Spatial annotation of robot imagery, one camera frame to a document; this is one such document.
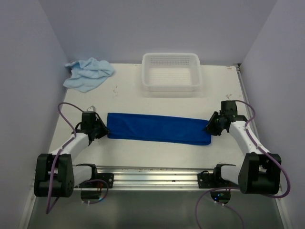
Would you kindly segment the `dark blue towel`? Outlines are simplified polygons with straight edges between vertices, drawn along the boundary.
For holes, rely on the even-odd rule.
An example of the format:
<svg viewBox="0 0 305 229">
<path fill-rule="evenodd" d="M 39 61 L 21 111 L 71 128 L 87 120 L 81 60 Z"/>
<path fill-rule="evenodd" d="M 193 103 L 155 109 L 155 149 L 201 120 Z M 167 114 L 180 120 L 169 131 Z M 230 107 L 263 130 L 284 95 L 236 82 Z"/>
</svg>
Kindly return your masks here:
<svg viewBox="0 0 305 229">
<path fill-rule="evenodd" d="M 212 142 L 203 128 L 207 120 L 185 117 L 108 113 L 109 138 L 207 146 Z"/>
</svg>

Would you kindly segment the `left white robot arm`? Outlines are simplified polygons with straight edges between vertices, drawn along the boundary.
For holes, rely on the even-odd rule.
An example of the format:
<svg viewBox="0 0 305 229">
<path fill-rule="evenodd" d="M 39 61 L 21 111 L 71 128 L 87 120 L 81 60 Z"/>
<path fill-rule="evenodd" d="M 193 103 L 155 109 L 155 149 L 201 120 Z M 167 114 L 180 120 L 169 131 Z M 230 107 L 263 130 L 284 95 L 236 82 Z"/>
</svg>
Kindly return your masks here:
<svg viewBox="0 0 305 229">
<path fill-rule="evenodd" d="M 49 154 L 40 154 L 36 162 L 34 194 L 37 197 L 67 198 L 76 186 L 84 183 L 88 187 L 98 184 L 96 165 L 78 164 L 73 160 L 94 140 L 108 135 L 110 131 L 93 111 L 83 112 L 81 122 L 76 125 L 70 139 Z"/>
</svg>

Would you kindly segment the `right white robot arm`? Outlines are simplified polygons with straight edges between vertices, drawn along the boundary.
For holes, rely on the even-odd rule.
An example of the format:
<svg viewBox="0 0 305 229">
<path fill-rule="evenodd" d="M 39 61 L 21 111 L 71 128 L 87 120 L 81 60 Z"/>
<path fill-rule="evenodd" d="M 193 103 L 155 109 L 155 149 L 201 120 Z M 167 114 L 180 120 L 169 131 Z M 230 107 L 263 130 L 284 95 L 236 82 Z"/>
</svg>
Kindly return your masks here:
<svg viewBox="0 0 305 229">
<path fill-rule="evenodd" d="M 204 131 L 220 136 L 226 130 L 237 142 L 244 160 L 241 166 L 217 164 L 213 173 L 203 171 L 197 175 L 200 188 L 233 185 L 243 194 L 275 195 L 280 188 L 281 158 L 271 154 L 254 136 L 249 120 L 238 114 L 236 101 L 222 101 Z"/>
</svg>

